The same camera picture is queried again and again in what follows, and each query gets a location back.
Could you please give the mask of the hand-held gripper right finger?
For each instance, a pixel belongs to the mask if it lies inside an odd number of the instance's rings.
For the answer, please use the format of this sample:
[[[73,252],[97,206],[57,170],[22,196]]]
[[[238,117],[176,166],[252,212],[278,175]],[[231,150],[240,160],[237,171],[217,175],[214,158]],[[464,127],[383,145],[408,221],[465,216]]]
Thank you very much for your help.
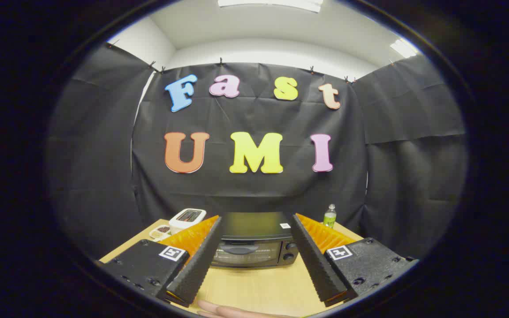
[[[349,238],[298,213],[290,226],[319,300],[327,307],[372,293],[418,263],[375,238]]]

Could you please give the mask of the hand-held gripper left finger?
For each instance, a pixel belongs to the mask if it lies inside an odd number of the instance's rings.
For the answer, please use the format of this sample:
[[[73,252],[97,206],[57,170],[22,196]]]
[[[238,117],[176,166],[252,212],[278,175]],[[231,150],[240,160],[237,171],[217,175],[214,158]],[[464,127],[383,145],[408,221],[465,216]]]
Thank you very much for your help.
[[[139,240],[99,267],[139,294],[188,307],[211,266],[222,223],[214,216],[159,242]]]

